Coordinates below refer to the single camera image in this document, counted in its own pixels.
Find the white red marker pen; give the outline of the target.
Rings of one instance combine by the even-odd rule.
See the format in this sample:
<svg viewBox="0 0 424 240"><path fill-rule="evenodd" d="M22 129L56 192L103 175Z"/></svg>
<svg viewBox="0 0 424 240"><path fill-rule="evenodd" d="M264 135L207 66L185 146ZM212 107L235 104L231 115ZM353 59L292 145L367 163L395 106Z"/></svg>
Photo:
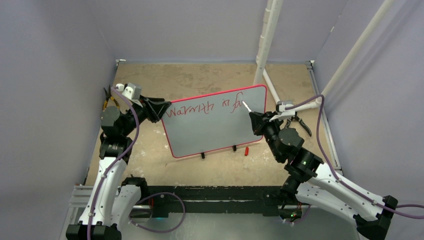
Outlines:
<svg viewBox="0 0 424 240"><path fill-rule="evenodd" d="M251 113L252 112L252 110L249 108L249 106L247 105L247 103L245 102L245 101L241 101L242 103L243 103L243 105L244 105L244 107L247 109L247 111L249 112L249 113Z"/></svg>

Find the pink framed whiteboard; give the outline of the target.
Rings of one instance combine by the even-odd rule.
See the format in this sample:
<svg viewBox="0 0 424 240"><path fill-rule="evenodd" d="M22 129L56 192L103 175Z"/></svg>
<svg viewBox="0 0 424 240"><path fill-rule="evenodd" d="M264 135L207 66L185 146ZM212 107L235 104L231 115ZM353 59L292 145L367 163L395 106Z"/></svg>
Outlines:
<svg viewBox="0 0 424 240"><path fill-rule="evenodd" d="M263 84L174 100L162 125L174 158L258 142L249 112L264 113L267 87Z"/></svg>

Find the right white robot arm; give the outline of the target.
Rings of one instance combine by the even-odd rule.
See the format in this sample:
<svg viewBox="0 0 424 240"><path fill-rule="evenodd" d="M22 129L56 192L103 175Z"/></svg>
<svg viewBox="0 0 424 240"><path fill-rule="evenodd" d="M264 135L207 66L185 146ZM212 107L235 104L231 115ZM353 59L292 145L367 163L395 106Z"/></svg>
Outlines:
<svg viewBox="0 0 424 240"><path fill-rule="evenodd" d="M299 203L317 206L356 226L368 240L384 240L393 210L398 205L394 197L380 196L332 172L331 166L303 147L304 139L294 128L281 128L272 120L274 112L249 112L252 131L263 136L278 163L284 164L289 176L277 198L282 206Z"/></svg>

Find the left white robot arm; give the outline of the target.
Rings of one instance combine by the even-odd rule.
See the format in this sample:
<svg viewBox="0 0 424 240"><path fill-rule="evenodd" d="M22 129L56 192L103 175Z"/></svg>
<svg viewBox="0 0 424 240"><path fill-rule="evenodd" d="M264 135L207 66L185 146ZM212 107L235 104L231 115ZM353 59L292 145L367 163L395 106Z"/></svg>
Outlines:
<svg viewBox="0 0 424 240"><path fill-rule="evenodd" d="M122 239L122 226L132 207L149 199L147 182L143 177L122 180L137 140L130 138L129 134L139 132L140 123L144 120L159 122L172 103L163 98L141 95L128 104L126 112L121 112L117 106L107 106L100 114L102 133L96 180L84 212L75 224L66 229L68 240Z"/></svg>

